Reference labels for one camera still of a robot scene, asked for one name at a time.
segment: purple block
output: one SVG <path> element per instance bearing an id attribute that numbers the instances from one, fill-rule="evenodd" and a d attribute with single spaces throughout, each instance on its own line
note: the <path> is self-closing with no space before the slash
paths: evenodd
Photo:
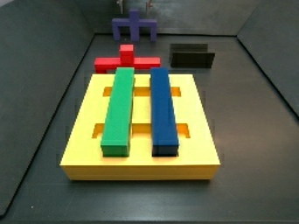
<path id="1" fill-rule="evenodd" d="M 151 40 L 156 41 L 156 20 L 155 19 L 139 19 L 139 10 L 130 10 L 128 18 L 112 19 L 112 31 L 114 39 L 120 40 L 119 27 L 130 26 L 131 40 L 138 41 L 140 38 L 139 28 L 151 27 Z"/>

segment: rectangular hole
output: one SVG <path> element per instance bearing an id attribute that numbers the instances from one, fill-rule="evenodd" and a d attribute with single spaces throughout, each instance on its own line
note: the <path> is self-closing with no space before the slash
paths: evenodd
<path id="1" fill-rule="evenodd" d="M 104 126 L 106 126 L 104 123 L 96 123 L 95 124 L 94 132 L 92 132 L 92 138 L 98 138 L 103 135 Z"/>
<path id="2" fill-rule="evenodd" d="M 92 138 L 103 135 L 104 123 L 96 123 Z M 190 128 L 187 123 L 176 123 L 179 138 L 191 138 Z M 132 138 L 150 138 L 152 137 L 152 124 L 151 123 L 132 123 Z"/>
<path id="3" fill-rule="evenodd" d="M 179 87 L 172 87 L 171 88 L 172 91 L 172 96 L 179 96 L 182 97 L 182 89 Z M 103 96 L 111 96 L 111 92 L 112 92 L 112 87 L 106 87 L 104 88 L 104 92 L 103 92 Z M 150 87 L 135 87 L 135 96 L 151 96 L 151 88 Z"/>
<path id="4" fill-rule="evenodd" d="M 152 137 L 151 123 L 132 123 L 132 138 Z"/>
<path id="5" fill-rule="evenodd" d="M 187 123 L 176 123 L 179 138 L 191 138 L 191 132 Z"/>

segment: gray floor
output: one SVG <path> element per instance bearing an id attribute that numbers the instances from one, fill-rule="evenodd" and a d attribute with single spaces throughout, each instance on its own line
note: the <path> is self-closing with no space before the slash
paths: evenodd
<path id="1" fill-rule="evenodd" d="M 118 56 L 119 43 L 96 36 L 0 221 L 298 221 L 295 115 L 235 38 L 160 36 L 151 43 L 146 36 L 135 55 L 160 56 L 168 67 L 170 43 L 210 43 L 216 52 L 211 70 L 172 70 L 194 73 L 222 161 L 215 179 L 68 181 L 59 163 L 94 60 Z"/>

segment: building block puzzle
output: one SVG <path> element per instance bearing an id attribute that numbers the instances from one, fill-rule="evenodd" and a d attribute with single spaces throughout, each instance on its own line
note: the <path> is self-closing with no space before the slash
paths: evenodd
<path id="1" fill-rule="evenodd" d="M 220 166 L 191 74 L 170 74 L 179 156 L 152 157 L 151 75 L 135 74 L 130 157 L 104 157 L 114 74 L 94 74 L 60 161 L 72 180 L 212 179 Z"/>
<path id="2" fill-rule="evenodd" d="M 116 70 L 100 141 L 103 157 L 128 157 L 134 87 L 135 69 L 132 67 L 120 67 Z"/>
<path id="3" fill-rule="evenodd" d="M 118 67 L 151 69 L 151 67 L 162 66 L 162 59 L 159 57 L 136 58 L 134 45 L 120 45 L 119 56 L 119 58 L 96 58 L 95 70 L 98 74 L 106 74 L 108 70 L 118 69 Z"/>
<path id="4" fill-rule="evenodd" d="M 151 119 L 154 157 L 176 157 L 179 138 L 174 116 L 174 99 L 168 69 L 151 69 Z"/>
<path id="5" fill-rule="evenodd" d="M 112 19 L 112 30 L 114 30 L 114 39 L 120 40 L 120 31 L 119 27 L 128 26 L 131 33 L 131 40 L 139 41 L 140 27 L 151 28 L 151 41 L 156 41 L 156 20 L 155 19 L 140 19 L 139 18 L 139 10 L 132 9 L 128 13 L 128 18 L 114 18 Z"/>

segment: blue block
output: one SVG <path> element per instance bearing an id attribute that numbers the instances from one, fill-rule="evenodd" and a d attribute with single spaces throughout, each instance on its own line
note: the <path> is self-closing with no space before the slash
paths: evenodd
<path id="1" fill-rule="evenodd" d="M 151 69 L 152 156 L 176 157 L 179 137 L 174 115 L 174 99 L 168 69 Z"/>

